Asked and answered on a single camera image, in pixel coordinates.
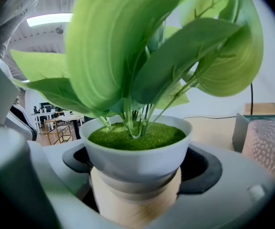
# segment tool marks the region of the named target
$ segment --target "wooden table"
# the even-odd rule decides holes
[[[78,123],[77,120],[81,120],[81,124],[82,124],[82,120],[83,120],[84,116],[80,115],[80,116],[59,116],[58,120],[62,120],[62,121],[72,121],[72,124],[74,126],[74,130],[75,130],[75,134],[76,134],[76,139],[81,139],[80,134],[79,134],[79,128],[78,128]]]
[[[47,116],[47,120],[51,120],[52,119],[52,115],[54,115],[55,112],[46,112],[46,113],[40,113],[40,114],[31,114],[32,117],[34,117],[34,122],[36,124],[38,133],[40,133],[40,127],[42,127],[41,125],[41,121],[40,121],[40,116]],[[53,125],[51,123],[50,125],[50,130],[53,129]]]

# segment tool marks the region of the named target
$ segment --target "white wall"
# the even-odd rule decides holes
[[[253,0],[264,32],[264,58],[259,74],[253,81],[254,103],[275,103],[275,15],[263,0]],[[180,27],[179,10],[167,19],[167,25]],[[250,88],[225,98],[213,97],[198,89],[187,92],[189,104],[168,109],[165,115],[187,117],[196,115],[236,115],[244,112],[245,103],[251,102]]]
[[[39,110],[40,103],[46,103],[47,100],[43,98],[36,90],[28,89],[25,95],[26,111],[29,114],[33,114],[33,107],[36,106]]]

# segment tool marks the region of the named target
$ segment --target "white ceiling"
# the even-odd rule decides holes
[[[71,13],[75,0],[39,0],[35,12],[29,16],[35,17],[52,13]],[[24,20],[12,35],[3,61],[9,66],[11,74],[18,80],[26,80],[24,74],[14,62],[10,49],[26,52],[57,52],[64,53],[63,34],[57,34],[55,29],[64,28],[64,23],[52,23],[29,27]]]

